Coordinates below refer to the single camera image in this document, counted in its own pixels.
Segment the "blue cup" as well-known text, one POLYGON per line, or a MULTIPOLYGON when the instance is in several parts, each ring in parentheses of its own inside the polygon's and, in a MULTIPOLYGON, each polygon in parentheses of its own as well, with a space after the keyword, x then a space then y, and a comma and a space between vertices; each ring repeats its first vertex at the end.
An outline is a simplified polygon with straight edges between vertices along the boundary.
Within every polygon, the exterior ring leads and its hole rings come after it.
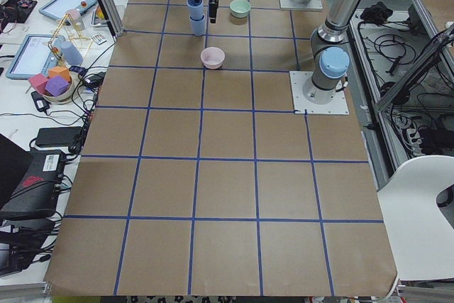
POLYGON ((187 0, 189 16, 193 21, 200 21, 204 17, 203 0, 187 0))
POLYGON ((189 17, 192 33, 195 36, 203 36, 206 32, 206 19, 205 15, 201 18, 194 19, 191 16, 189 17))
POLYGON ((62 55, 70 66, 78 66, 83 62, 83 57, 76 46, 69 40, 61 42, 62 55))

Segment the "green bowl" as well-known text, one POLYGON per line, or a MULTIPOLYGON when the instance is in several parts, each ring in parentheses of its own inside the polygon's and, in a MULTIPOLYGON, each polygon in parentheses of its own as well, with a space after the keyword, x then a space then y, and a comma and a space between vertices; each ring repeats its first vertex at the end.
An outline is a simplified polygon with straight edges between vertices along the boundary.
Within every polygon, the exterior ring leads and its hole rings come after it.
POLYGON ((234 18, 246 18, 250 13, 251 5, 247 0, 232 0, 229 10, 234 18))

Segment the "pink bowl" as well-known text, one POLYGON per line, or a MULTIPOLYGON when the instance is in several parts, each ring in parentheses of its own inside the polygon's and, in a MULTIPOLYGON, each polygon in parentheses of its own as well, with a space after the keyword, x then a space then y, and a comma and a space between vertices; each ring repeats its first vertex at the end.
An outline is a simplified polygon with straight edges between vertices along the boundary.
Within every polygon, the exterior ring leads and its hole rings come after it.
POLYGON ((210 70, 219 69, 225 60, 225 52, 217 47, 207 47, 200 53, 202 64, 210 70))

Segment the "pink cup on desk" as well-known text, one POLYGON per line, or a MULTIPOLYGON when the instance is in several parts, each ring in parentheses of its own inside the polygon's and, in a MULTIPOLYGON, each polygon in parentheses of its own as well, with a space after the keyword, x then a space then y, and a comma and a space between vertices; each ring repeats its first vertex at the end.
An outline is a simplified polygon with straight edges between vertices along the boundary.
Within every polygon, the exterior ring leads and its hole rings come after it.
POLYGON ((70 9, 66 12, 66 14, 68 15, 69 18, 72 19, 72 22, 74 24, 77 25, 80 22, 81 16, 77 9, 70 9))

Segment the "blue cup on rack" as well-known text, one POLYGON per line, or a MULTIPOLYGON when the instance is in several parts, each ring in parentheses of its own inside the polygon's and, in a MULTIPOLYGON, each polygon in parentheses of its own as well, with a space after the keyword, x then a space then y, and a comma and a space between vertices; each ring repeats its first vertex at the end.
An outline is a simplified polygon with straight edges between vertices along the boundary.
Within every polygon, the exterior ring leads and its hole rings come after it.
POLYGON ((69 40, 61 42, 62 55, 70 66, 78 66, 83 62, 83 57, 76 46, 69 40))

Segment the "bowl of foam blocks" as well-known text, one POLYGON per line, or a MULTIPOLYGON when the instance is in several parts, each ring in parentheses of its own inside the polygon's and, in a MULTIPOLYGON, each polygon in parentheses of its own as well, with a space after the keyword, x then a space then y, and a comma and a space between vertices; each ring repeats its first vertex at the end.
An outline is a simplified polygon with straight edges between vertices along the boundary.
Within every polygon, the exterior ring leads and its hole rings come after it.
POLYGON ((36 74, 28 82, 44 99, 54 104, 68 103, 75 86, 70 70, 62 66, 50 68, 48 76, 36 74))

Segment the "white chair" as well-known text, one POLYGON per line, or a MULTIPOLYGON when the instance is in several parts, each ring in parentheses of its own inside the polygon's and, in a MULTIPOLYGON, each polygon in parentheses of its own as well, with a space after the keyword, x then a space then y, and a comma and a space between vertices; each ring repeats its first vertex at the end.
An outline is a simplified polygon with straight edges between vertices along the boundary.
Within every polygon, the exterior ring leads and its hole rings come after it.
POLYGON ((436 203, 453 185, 453 158, 407 160, 377 193, 400 280, 453 277, 453 227, 436 203))

